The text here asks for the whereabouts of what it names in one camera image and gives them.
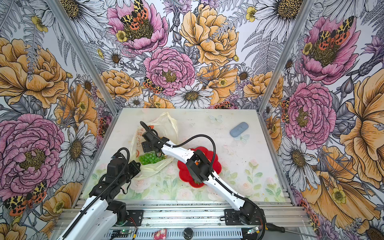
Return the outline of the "red flower-shaped plate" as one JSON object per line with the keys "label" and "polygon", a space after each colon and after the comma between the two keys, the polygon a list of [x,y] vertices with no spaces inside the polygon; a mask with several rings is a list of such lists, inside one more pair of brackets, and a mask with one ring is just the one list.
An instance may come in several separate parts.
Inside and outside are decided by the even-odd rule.
{"label": "red flower-shaped plate", "polygon": [[[212,157],[213,157],[213,151],[209,151],[207,148],[205,147],[197,147],[195,149],[190,149],[191,151],[196,151],[196,150],[200,150],[201,152],[204,153],[204,155],[208,158],[208,160],[211,162],[212,161]],[[198,183],[197,181],[195,181],[191,174],[189,173],[188,171],[188,168],[187,166],[178,161],[177,163],[177,166],[179,168],[179,178],[185,182],[185,183],[189,183],[191,187],[193,188],[202,188],[205,184],[204,183]],[[214,161],[214,164],[213,164],[213,169],[214,171],[217,173],[217,174],[220,174],[222,172],[222,165],[221,163],[219,162],[219,156],[216,155],[215,156],[215,161]]]}

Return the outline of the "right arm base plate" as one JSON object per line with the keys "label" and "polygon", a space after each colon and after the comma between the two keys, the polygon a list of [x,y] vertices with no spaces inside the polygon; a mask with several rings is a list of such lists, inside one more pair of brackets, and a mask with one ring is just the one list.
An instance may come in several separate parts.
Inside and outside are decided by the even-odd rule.
{"label": "right arm base plate", "polygon": [[263,211],[259,211],[256,209],[252,214],[249,214],[249,216],[247,216],[241,211],[225,209],[224,216],[220,217],[220,220],[224,221],[226,226],[261,226],[264,225],[266,222],[263,220],[263,213]]}

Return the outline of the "left aluminium corner post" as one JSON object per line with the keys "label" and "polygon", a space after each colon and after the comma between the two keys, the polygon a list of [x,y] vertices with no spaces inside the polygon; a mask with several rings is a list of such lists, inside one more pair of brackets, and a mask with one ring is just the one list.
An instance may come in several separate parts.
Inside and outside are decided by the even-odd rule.
{"label": "left aluminium corner post", "polygon": [[69,41],[72,43],[72,46],[74,47],[75,51],[78,53],[80,59],[82,60],[82,63],[88,70],[89,75],[92,77],[106,104],[110,108],[112,115],[117,116],[120,109],[118,108],[112,96],[108,92],[104,82],[101,79],[101,76],[99,75],[96,66],[92,62],[90,55],[88,54],[84,44],[82,43],[81,38],[78,36],[77,30],[75,30],[75,26],[70,21],[61,2],[48,1],[47,4],[50,10],[52,11],[53,15],[56,17],[58,23],[62,26],[63,31],[69,38]]}

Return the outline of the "right aluminium corner post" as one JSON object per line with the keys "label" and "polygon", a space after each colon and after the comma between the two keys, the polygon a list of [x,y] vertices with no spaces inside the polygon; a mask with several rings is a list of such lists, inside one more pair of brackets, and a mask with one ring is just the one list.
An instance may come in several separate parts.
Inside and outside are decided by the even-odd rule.
{"label": "right aluminium corner post", "polygon": [[306,21],[310,15],[310,12],[311,12],[314,4],[315,4],[315,1],[312,1],[312,0],[304,1],[302,4],[302,7],[298,13],[297,19],[293,25],[293,29],[290,32],[290,34],[288,35],[286,44],[283,48],[282,53],[280,54],[277,65],[273,71],[270,83],[267,86],[266,92],[264,93],[264,95],[262,97],[262,101],[261,101],[259,108],[258,108],[258,114],[259,115],[266,108],[266,105],[272,96],[273,90],[276,87],[276,85],[278,84],[279,78],[281,76],[281,72],[283,71],[283,68],[284,68],[284,66],[285,66],[285,64],[286,64],[286,62],[290,56],[291,50],[293,49],[293,47],[294,47],[294,45],[295,45],[295,43],[299,37],[300,32],[305,27]]}

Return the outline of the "cream plastic bag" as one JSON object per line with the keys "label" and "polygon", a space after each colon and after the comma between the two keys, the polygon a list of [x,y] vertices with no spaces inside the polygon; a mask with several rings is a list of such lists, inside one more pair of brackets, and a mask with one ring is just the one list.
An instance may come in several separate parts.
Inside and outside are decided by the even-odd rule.
{"label": "cream plastic bag", "polygon": [[161,150],[167,141],[178,141],[177,121],[168,112],[137,128],[130,148],[130,161],[140,165],[136,180],[153,177],[173,161]]}

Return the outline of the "green grapes bunch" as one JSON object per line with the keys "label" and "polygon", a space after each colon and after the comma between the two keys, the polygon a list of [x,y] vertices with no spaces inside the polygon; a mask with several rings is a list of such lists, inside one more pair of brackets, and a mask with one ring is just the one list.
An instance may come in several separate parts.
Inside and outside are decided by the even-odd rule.
{"label": "green grapes bunch", "polygon": [[139,162],[142,165],[156,164],[165,159],[166,159],[166,156],[164,155],[158,156],[155,152],[145,153],[139,156]]}

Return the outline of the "grey-blue oval case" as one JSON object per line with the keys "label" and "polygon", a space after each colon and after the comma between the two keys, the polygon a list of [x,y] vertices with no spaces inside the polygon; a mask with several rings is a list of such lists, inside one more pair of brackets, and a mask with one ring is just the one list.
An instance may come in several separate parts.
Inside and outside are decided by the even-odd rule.
{"label": "grey-blue oval case", "polygon": [[230,130],[230,135],[233,138],[240,136],[243,132],[245,132],[249,128],[249,125],[245,122],[241,122],[236,125],[233,129]]}

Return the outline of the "aluminium rail frame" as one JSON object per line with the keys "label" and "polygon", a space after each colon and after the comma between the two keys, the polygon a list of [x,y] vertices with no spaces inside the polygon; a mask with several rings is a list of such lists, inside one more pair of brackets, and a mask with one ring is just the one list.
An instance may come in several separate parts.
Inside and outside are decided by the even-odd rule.
{"label": "aluminium rail frame", "polygon": [[[113,226],[101,240],[110,240],[120,234],[121,240],[152,240],[154,233],[167,229],[168,240],[184,240],[183,230],[192,228],[192,240],[315,240],[291,233],[266,231],[248,234],[248,230],[261,226],[226,226],[220,217],[225,209],[231,209],[224,202],[207,201],[155,201],[125,200],[127,210],[143,210],[144,218],[140,227]],[[268,223],[286,230],[317,236],[303,207],[291,203],[259,203]]]}

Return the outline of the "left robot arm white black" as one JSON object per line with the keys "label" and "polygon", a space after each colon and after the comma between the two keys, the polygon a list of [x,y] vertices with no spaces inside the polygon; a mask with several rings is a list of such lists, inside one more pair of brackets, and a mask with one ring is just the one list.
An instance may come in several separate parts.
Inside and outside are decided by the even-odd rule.
{"label": "left robot arm white black", "polygon": [[115,225],[123,226],[129,219],[126,203],[115,200],[123,185],[140,173],[141,164],[114,158],[107,173],[93,187],[90,197],[59,240],[100,240]]}

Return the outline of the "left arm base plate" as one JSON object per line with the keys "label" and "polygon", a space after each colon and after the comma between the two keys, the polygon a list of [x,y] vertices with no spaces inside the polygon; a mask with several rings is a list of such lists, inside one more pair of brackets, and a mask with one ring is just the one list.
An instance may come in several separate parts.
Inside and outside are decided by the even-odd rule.
{"label": "left arm base plate", "polygon": [[118,213],[117,227],[140,227],[144,218],[143,210],[124,210]]}

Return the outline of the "aluminium corner post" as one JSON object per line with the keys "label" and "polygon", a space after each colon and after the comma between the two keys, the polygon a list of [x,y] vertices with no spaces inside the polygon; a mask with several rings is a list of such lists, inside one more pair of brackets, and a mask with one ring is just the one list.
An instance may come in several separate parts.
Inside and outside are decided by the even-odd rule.
{"label": "aluminium corner post", "polygon": [[293,47],[294,47],[294,45],[295,45],[295,43],[299,37],[300,32],[305,27],[306,21],[310,15],[310,12],[311,12],[314,4],[315,4],[315,1],[312,1],[312,0],[304,1],[302,4],[302,7],[298,13],[297,19],[293,25],[293,29],[290,32],[290,34],[288,35],[286,44],[283,48],[282,53],[280,54],[277,65],[273,71],[270,83],[267,86],[266,92],[264,93],[264,95],[262,97],[262,101],[261,101],[259,108],[258,108],[258,114],[259,115],[266,108],[266,105],[272,96],[273,90],[276,87],[276,85],[278,84],[279,78],[281,76],[281,72],[283,71],[283,68],[284,68],[284,66],[285,66],[285,64],[286,64],[286,62],[290,56],[291,50],[293,49]]}
{"label": "aluminium corner post", "polygon": [[69,38],[69,41],[72,43],[72,46],[74,47],[75,51],[78,53],[80,59],[82,60],[82,63],[88,70],[89,75],[92,77],[106,104],[110,108],[112,115],[117,116],[120,109],[118,108],[112,96],[108,92],[104,82],[101,79],[101,76],[99,75],[96,66],[92,62],[90,55],[88,54],[84,44],[82,43],[81,38],[78,36],[77,30],[75,30],[75,26],[70,21],[61,2],[48,1],[47,4],[50,10],[52,11],[53,15],[56,17],[58,23],[62,26],[63,31]]}

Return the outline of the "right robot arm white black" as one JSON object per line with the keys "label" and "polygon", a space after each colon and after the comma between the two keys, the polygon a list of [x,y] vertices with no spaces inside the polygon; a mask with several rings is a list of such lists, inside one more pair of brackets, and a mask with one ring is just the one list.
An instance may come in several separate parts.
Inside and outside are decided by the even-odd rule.
{"label": "right robot arm white black", "polygon": [[[141,122],[145,132],[142,143],[144,152],[154,151],[157,154],[172,157],[186,165],[187,170],[194,181],[199,184],[205,184],[213,189],[221,198],[230,204],[235,210],[239,211],[239,219],[241,223],[250,225],[254,219],[260,221],[261,225],[266,224],[264,211],[250,199],[240,195],[230,185],[221,179],[219,174],[214,170],[216,157],[216,145],[213,139],[207,135],[195,135],[181,144],[174,144],[168,138],[160,138],[158,133]],[[213,156],[209,159],[201,150],[185,149],[183,146],[196,138],[205,138],[209,140],[213,146]]]}

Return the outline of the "pink white small object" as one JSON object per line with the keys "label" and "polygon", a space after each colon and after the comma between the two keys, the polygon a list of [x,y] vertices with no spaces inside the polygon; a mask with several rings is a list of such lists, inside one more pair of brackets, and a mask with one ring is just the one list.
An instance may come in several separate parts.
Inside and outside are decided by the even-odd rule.
{"label": "pink white small object", "polygon": [[154,240],[166,240],[167,238],[167,229],[160,229],[154,233]]}

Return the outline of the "black round knob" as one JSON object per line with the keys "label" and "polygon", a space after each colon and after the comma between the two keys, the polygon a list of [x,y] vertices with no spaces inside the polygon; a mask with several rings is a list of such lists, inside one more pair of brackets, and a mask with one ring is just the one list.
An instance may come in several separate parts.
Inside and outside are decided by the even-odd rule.
{"label": "black round knob", "polygon": [[183,230],[183,238],[185,240],[191,240],[194,236],[194,231],[192,228],[185,228]]}

